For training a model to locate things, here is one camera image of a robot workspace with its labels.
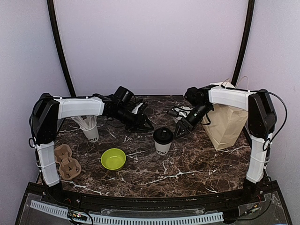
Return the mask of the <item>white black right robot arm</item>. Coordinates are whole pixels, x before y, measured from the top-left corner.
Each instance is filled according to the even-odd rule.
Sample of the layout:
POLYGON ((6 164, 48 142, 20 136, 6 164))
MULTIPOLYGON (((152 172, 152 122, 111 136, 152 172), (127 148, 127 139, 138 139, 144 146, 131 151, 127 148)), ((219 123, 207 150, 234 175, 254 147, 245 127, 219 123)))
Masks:
POLYGON ((233 106, 248 112, 251 137, 251 155, 246 179, 254 184, 263 178, 270 159, 270 145, 277 122, 274 105, 267 90, 243 90, 211 84, 202 88, 191 87, 184 95, 193 106, 176 124, 174 139, 191 133, 216 104, 233 106))

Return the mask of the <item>black plastic cup lid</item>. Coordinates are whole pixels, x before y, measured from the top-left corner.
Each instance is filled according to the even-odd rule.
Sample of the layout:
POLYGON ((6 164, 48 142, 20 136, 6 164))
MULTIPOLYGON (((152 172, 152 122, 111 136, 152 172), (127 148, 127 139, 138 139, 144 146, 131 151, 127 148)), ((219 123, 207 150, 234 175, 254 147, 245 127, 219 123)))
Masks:
POLYGON ((153 139, 162 145, 169 144, 173 141, 173 132, 167 127, 160 127, 154 131, 153 139))

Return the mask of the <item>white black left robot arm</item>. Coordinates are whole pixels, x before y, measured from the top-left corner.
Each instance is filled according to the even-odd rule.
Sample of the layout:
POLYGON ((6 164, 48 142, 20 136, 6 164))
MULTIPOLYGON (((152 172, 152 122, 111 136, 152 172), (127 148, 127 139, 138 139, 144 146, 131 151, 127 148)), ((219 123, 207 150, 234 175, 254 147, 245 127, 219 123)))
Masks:
POLYGON ((62 128, 71 125, 67 132, 85 131, 90 142, 96 142, 97 139, 91 136, 93 131, 98 131, 98 117, 107 117, 118 120, 131 133, 149 132, 154 127, 143 112, 146 107, 143 100, 136 100, 131 91, 122 87, 108 96, 97 93, 78 97, 42 94, 29 118, 31 137, 28 143, 35 149, 44 183, 51 187, 48 197, 55 204, 66 201, 66 193, 56 187, 60 183, 60 175, 54 158, 56 137, 62 134, 62 128))

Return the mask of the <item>brown paper takeout bag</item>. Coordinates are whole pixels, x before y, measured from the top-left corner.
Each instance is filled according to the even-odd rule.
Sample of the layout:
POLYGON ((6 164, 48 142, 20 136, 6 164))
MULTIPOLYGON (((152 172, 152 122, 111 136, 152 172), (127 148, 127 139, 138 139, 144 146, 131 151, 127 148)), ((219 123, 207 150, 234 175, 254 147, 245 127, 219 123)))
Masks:
POLYGON ((202 125, 215 150, 223 150, 236 143, 248 119, 250 93, 235 90, 227 80, 212 85, 208 94, 213 110, 203 118, 202 125))

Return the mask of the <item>brown cardboard cup carrier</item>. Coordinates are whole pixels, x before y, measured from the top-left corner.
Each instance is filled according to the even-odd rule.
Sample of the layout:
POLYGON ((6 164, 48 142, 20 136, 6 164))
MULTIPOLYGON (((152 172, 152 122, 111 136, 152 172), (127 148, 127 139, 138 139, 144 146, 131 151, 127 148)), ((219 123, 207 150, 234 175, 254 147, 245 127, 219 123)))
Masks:
POLYGON ((62 144, 54 149, 56 163, 59 164, 59 173, 63 180, 72 180, 81 173, 81 165, 72 157, 69 145, 62 144))

